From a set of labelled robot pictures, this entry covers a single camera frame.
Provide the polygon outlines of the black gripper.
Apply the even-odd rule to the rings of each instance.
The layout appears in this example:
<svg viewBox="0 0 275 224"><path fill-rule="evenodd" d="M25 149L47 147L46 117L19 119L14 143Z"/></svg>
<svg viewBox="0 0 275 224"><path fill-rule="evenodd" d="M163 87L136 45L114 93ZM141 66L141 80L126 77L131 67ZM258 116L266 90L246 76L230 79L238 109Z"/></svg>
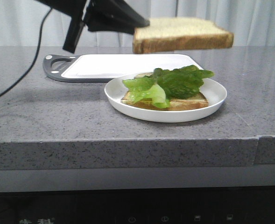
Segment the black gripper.
<svg viewBox="0 0 275 224"><path fill-rule="evenodd" d="M40 3L51 7L71 18L63 50L74 53L87 25L91 32L109 31L134 34L134 27L150 25L124 0L41 0Z"/></svg>

